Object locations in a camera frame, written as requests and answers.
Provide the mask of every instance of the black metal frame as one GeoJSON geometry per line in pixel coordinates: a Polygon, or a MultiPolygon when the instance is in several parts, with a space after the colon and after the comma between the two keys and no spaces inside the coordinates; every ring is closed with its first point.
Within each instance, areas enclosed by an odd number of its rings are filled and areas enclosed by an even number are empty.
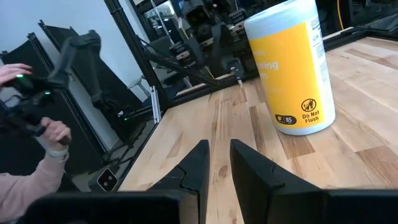
{"type": "MultiPolygon", "coordinates": [[[[141,39],[140,39],[140,45],[141,48],[143,49],[145,46],[141,44],[141,39]]],[[[161,58],[157,56],[156,54],[153,54],[152,52],[148,50],[144,50],[144,56],[147,60],[151,62],[155,62],[161,66],[165,66],[166,68],[170,68],[176,72],[185,74],[186,76],[195,79],[199,82],[206,83],[207,85],[211,86],[217,86],[219,84],[218,80],[214,80],[212,78],[207,77],[206,75],[192,69],[192,68],[182,68],[181,66],[177,65],[175,62],[171,62],[170,60],[166,60],[164,58],[161,58]]]]}
{"type": "MultiPolygon", "coordinates": [[[[203,85],[201,87],[195,88],[192,91],[188,91],[175,98],[168,98],[165,94],[159,79],[156,76],[155,71],[152,69],[149,58],[146,57],[144,49],[141,47],[140,38],[136,35],[132,29],[130,23],[127,20],[123,8],[120,6],[119,0],[104,0],[109,11],[114,17],[115,23],[118,25],[124,40],[130,48],[134,58],[137,60],[139,67],[141,68],[144,76],[147,78],[150,86],[155,86],[159,94],[160,108],[163,113],[165,113],[169,108],[181,105],[191,100],[195,100],[199,97],[212,94],[216,91],[231,87],[238,84],[234,75],[228,76],[222,80],[219,80],[217,86],[203,85]]],[[[330,37],[323,41],[325,46],[325,51],[333,50],[342,45],[349,44],[351,42],[357,41],[365,37],[375,37],[378,39],[386,39],[398,41],[398,34],[393,34],[388,30],[376,30],[370,29],[365,26],[358,26],[352,29],[342,31],[340,34],[330,37]]],[[[243,81],[250,80],[258,77],[258,74],[246,75],[243,81]]]]}
{"type": "Polygon", "coordinates": [[[341,21],[343,23],[344,28],[360,26],[368,22],[372,22],[376,19],[390,16],[398,12],[397,9],[392,8],[381,11],[373,11],[370,13],[363,12],[360,14],[354,14],[353,0],[339,0],[339,1],[340,1],[341,21]]]}
{"type": "MultiPolygon", "coordinates": [[[[156,6],[166,2],[167,0],[154,0],[154,3],[156,6]]],[[[142,28],[144,28],[145,33],[148,36],[148,39],[150,41],[154,41],[156,40],[156,33],[153,30],[152,26],[149,24],[149,22],[146,20],[144,13],[153,9],[152,7],[152,3],[148,0],[142,1],[141,3],[139,3],[138,5],[136,5],[134,3],[133,0],[130,0],[130,4],[132,5],[132,8],[134,9],[134,11],[137,14],[138,20],[142,25],[142,28]]]]}

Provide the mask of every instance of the white wall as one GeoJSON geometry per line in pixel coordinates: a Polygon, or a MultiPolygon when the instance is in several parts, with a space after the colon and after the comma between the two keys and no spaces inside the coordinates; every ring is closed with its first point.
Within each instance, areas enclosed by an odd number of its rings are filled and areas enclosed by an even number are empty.
{"type": "MultiPolygon", "coordinates": [[[[133,29],[147,40],[128,0],[120,3],[133,29]]],[[[79,34],[94,29],[102,39],[101,58],[124,84],[128,86],[142,75],[103,0],[0,0],[0,51],[14,50],[27,40],[28,33],[35,32],[55,62],[59,53],[37,24],[40,19],[49,26],[72,26],[79,34]]],[[[111,148],[118,137],[102,114],[92,107],[81,83],[71,82],[70,90],[104,144],[111,148]]],[[[142,101],[147,98],[138,87],[133,92],[142,101]]]]}

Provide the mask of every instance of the yellow cable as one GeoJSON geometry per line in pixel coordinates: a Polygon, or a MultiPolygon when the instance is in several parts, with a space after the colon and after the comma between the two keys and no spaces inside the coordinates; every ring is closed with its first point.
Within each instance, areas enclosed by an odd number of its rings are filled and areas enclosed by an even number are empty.
{"type": "Polygon", "coordinates": [[[213,79],[215,79],[215,78],[214,78],[214,75],[211,73],[210,69],[209,69],[207,66],[205,66],[205,69],[206,69],[207,72],[210,74],[210,76],[211,76],[213,79]]]}
{"type": "Polygon", "coordinates": [[[343,30],[344,29],[343,21],[341,20],[341,14],[340,14],[340,0],[337,0],[337,14],[338,14],[338,20],[340,22],[341,30],[343,30]]]}

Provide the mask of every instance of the pink sleeve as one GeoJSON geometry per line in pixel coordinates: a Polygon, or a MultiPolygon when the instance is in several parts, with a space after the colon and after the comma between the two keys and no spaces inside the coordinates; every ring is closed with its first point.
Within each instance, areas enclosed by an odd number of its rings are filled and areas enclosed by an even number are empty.
{"type": "Polygon", "coordinates": [[[0,223],[15,220],[36,199],[58,190],[65,162],[47,153],[32,175],[0,174],[0,223]]]}

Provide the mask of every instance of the human hand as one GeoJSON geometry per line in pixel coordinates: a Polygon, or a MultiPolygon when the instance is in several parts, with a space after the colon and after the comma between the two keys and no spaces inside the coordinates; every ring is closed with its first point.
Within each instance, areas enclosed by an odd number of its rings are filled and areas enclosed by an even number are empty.
{"type": "Polygon", "coordinates": [[[45,132],[42,137],[47,142],[47,144],[56,151],[65,150],[65,146],[58,143],[63,137],[68,137],[72,140],[70,134],[70,128],[64,125],[61,121],[53,121],[50,118],[43,118],[41,125],[44,126],[45,132]]]}
{"type": "Polygon", "coordinates": [[[9,64],[0,67],[0,85],[15,79],[17,75],[30,75],[32,67],[23,63],[9,64]]]}

